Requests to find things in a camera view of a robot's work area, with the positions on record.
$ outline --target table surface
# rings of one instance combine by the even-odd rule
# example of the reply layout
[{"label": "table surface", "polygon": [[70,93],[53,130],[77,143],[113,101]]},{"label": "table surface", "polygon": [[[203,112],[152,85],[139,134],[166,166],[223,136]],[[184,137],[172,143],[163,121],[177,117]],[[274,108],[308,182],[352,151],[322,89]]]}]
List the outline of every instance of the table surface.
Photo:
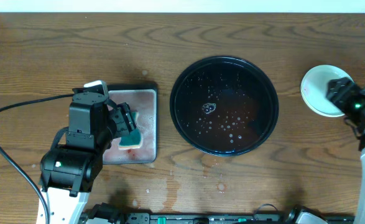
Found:
[{"label": "table surface", "polygon": [[[270,138],[238,157],[193,148],[170,117],[174,81],[212,55],[255,63],[279,96]],[[104,166],[86,208],[107,202],[124,211],[252,213],[263,203],[286,211],[300,203],[354,214],[358,141],[341,118],[315,114],[300,94],[304,74],[321,64],[365,84],[364,14],[0,14],[0,107],[97,79],[159,86],[157,159]],[[69,104],[66,98],[0,114],[0,145],[36,182],[42,156],[68,123]],[[0,223],[35,223],[37,208],[36,194],[0,156]]]}]

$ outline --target sponge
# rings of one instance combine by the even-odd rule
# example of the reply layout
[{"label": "sponge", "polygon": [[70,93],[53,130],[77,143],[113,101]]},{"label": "sponge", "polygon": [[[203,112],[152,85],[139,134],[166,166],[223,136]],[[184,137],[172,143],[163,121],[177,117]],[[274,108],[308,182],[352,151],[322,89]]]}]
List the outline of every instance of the sponge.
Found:
[{"label": "sponge", "polygon": [[[138,112],[132,112],[131,115],[137,122]],[[142,136],[138,128],[130,132],[130,135],[121,137],[119,149],[137,149],[142,146]]]}]

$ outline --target black cable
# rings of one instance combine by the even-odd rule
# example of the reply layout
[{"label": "black cable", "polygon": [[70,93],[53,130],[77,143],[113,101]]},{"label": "black cable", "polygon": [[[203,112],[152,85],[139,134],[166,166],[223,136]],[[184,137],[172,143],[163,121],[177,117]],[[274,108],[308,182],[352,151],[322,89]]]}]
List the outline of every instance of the black cable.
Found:
[{"label": "black cable", "polygon": [[265,204],[262,204],[259,208],[257,208],[257,210],[254,211],[254,213],[252,214],[252,217],[254,220],[256,220],[256,218],[254,216],[257,215],[257,212],[259,212],[259,210],[264,208],[265,206],[271,206],[274,209],[276,209],[276,212],[279,212],[278,209],[273,204],[265,203]]},{"label": "black cable", "polygon": [[[59,99],[59,98],[71,97],[71,96],[73,96],[73,94],[52,96],[52,97],[39,99],[39,100],[31,100],[31,101],[26,101],[26,102],[22,102],[22,103],[16,103],[14,105],[9,105],[9,106],[5,106],[3,108],[0,108],[0,112],[11,109],[11,108],[15,108],[15,107],[18,107],[18,106],[29,105],[29,104],[32,104],[32,103],[40,103],[40,102],[45,102],[45,101],[49,101],[49,100],[56,100],[56,99]],[[32,188],[34,189],[36,194],[39,196],[39,199],[40,199],[40,201],[41,201],[41,203],[44,207],[45,222],[46,222],[46,224],[50,224],[50,210],[48,208],[48,205],[45,203],[43,195],[41,194],[40,189],[38,188],[38,186],[25,173],[25,171],[13,159],[11,159],[11,157],[8,156],[8,154],[1,148],[1,146],[0,146],[0,154],[26,179],[26,181],[30,184],[30,186],[32,186]]]}]

